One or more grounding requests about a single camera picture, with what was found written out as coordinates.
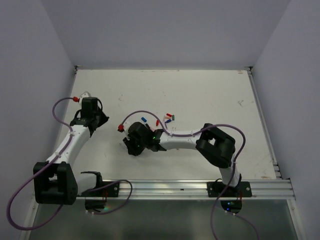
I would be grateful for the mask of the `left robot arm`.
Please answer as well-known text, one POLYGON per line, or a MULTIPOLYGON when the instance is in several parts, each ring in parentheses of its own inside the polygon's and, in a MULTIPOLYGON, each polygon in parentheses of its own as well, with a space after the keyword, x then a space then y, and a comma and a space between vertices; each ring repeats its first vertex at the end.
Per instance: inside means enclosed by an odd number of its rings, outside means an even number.
POLYGON ((103 112, 97 97, 75 98, 81 108, 67 124, 68 132, 56 151, 44 162, 33 167, 34 193, 38 204, 72 205, 78 196, 89 192, 92 196, 103 193, 104 184, 98 171, 83 171, 79 177, 73 165, 82 147, 97 128, 109 118, 103 112))

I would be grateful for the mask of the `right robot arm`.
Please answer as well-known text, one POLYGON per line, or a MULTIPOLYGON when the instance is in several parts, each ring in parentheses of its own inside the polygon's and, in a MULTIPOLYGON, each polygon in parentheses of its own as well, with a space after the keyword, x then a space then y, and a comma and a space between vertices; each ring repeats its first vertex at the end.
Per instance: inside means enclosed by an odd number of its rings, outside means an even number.
POLYGON ((125 134, 123 143, 129 155, 138 156, 145 149, 165 152, 173 149, 197 150, 221 174, 223 192, 235 196, 241 190, 242 176, 238 172, 235 159, 236 140, 213 124, 191 133, 168 132, 164 129, 152 130, 146 124, 122 123, 117 129, 125 134))

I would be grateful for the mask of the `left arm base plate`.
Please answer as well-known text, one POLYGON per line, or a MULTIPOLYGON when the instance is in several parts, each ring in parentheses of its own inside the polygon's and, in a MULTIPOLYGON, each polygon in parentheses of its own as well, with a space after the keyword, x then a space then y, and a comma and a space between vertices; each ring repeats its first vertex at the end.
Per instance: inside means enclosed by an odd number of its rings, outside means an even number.
POLYGON ((112 181, 103 181, 98 186, 98 188, 100 189, 93 192, 98 197, 117 198, 119 196, 120 183, 119 182, 115 183, 112 181))

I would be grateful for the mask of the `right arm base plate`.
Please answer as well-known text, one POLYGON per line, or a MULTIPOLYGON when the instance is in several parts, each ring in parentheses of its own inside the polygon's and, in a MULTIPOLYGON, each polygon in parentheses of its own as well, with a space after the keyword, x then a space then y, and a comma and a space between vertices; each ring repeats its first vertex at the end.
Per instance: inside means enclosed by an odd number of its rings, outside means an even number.
MULTIPOLYGON (((209 198, 218 197, 226 186, 222 181, 208 181, 206 190, 209 198)), ((241 181, 236 187, 229 186, 221 195, 222 198, 250 198, 252 197, 251 185, 248 181, 241 181)))

